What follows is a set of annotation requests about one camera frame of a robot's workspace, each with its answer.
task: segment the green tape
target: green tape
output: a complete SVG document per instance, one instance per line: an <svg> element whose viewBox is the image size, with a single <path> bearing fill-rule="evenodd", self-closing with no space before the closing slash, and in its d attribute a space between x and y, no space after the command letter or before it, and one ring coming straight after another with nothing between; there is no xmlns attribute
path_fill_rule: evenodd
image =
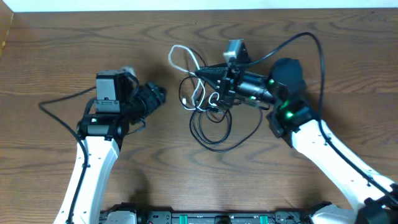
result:
<svg viewBox="0 0 398 224"><path fill-rule="evenodd" d="M268 224L268 216L265 216L265 215L260 216L260 224Z"/></svg>
<svg viewBox="0 0 398 224"><path fill-rule="evenodd" d="M180 215L180 224L188 224L188 215Z"/></svg>

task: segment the wood surface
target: wood surface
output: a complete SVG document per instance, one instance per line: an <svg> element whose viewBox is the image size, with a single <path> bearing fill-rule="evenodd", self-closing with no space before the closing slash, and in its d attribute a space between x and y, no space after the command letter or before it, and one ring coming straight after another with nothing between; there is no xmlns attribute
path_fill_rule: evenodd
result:
<svg viewBox="0 0 398 224"><path fill-rule="evenodd" d="M38 102L89 88L96 72L125 65L134 66L142 83L166 87L167 102L143 132L125 138L103 209L136 202L174 210L273 210L323 200L349 208L310 160L273 136L266 120L231 152L201 148L177 98L186 74L167 62L173 44L197 50L208 64L223 62L228 40L238 38L259 58L302 31L316 34L324 48L329 127L371 167L398 180L396 9L19 13L0 63L0 223L52 223L67 190L76 142ZM267 75L281 57L300 59L316 106L315 44L297 40L251 71ZM174 60L185 65L182 52ZM48 108L75 127L93 94ZM247 106L232 114L227 145L258 121ZM225 129L207 127L213 138Z"/></svg>

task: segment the white wall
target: white wall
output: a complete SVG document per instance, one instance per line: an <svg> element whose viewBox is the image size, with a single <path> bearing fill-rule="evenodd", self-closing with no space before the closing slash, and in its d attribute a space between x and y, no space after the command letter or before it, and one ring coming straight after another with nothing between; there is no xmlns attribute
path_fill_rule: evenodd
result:
<svg viewBox="0 0 398 224"><path fill-rule="evenodd" d="M398 0L4 0L14 12L398 7Z"/></svg>

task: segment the wood grain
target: wood grain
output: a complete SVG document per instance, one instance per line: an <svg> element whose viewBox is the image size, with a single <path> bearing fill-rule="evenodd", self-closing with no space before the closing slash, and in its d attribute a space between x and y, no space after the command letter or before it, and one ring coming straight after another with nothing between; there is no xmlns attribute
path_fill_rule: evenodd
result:
<svg viewBox="0 0 398 224"><path fill-rule="evenodd" d="M37 103L88 88L96 72L124 65L133 65L141 82L166 87L168 98L145 131L124 140L103 208L136 202L175 210L272 210L322 200L348 208L315 165L272 135L267 121L229 153L202 149L189 133L190 113L178 104L185 75L167 63L173 44L194 48L212 64L223 61L229 39L244 38L251 57L259 58L302 31L323 44L329 126L370 166L398 180L396 10L21 13L0 63L0 223L52 223L72 173L76 142ZM180 55L175 61L183 65ZM300 59L316 106L314 44L298 40L253 71L267 75L280 57ZM88 97L49 108L74 127ZM251 132L258 117L247 106L232 114L229 144ZM224 127L207 131L215 138Z"/></svg>

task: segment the white cable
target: white cable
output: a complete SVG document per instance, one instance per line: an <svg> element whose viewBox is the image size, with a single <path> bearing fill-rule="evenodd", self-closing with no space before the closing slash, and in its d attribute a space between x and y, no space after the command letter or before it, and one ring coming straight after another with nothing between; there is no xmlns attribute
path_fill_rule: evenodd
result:
<svg viewBox="0 0 398 224"><path fill-rule="evenodd" d="M179 47L179 48L182 48L182 49L186 50L186 51L191 55L191 57L192 57L192 59L193 59L193 62L195 63L195 66L197 67L197 70L200 69L198 60L196 59L196 57L195 57L195 55L193 54L193 52L192 52L188 47L182 46L182 45L174 45L174 46L171 48L170 53L169 53L169 56L168 56L168 58L169 58L169 64L170 64L173 68L176 68L176 69L180 70L181 72L188 72L189 74L196 76L196 75L195 75L195 72L190 72L190 71L188 71L188 70L186 70L186 69L183 69L182 67L179 67L178 65L176 65L176 64L173 63L172 54L173 54L174 48L176 48L176 47ZM202 89L203 89L203 94L202 94L202 96L201 96L201 100L200 100L200 102L199 102L199 105L197 105L196 107L197 107L199 110L201 110L201 111L206 111L206 110L203 110L203 109L200 108L201 104L203 103L203 100L205 99L205 95L206 95L205 86L204 86L204 84L203 84L203 82L201 81L200 78L198 78L197 87L195 88L195 90L193 91L192 96L191 96L192 104L195 105L195 103L194 103L194 102L195 102L195 95L196 95L197 91L199 90L199 87L202 87ZM184 106L184 109L186 109L186 110L195 110L196 108L187 108L186 106Z"/></svg>
<svg viewBox="0 0 398 224"><path fill-rule="evenodd" d="M217 106L217 104L210 102L210 100L211 100L211 98L213 97L214 94L217 94L217 100L216 100L216 101L218 101L218 99L220 98L220 94L218 94L217 92L212 93L212 94L209 96L209 104L210 104L211 106Z"/></svg>

